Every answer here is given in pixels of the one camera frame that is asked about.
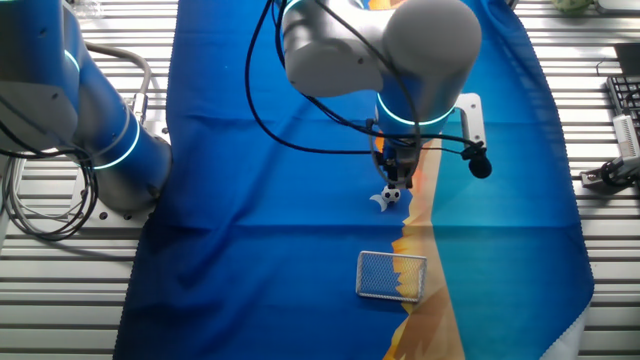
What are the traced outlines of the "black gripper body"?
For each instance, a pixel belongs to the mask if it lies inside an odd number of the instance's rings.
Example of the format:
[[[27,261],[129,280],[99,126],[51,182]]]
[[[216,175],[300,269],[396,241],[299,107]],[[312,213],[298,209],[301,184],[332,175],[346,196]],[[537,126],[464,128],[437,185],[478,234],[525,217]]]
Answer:
[[[412,179],[418,163],[419,151],[416,148],[386,144],[382,151],[375,152],[376,169],[387,184],[390,180]]]

